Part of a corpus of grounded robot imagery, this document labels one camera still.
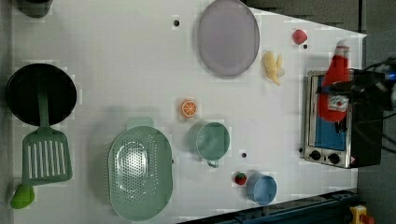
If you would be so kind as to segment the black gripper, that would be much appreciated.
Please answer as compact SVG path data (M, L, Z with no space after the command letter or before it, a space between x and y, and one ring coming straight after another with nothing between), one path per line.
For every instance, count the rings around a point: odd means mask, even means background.
M395 73L353 70L353 83L335 82L328 86L319 86L320 94L350 94L354 104L371 105L382 111L395 110ZM347 130L345 119L334 123L336 133Z

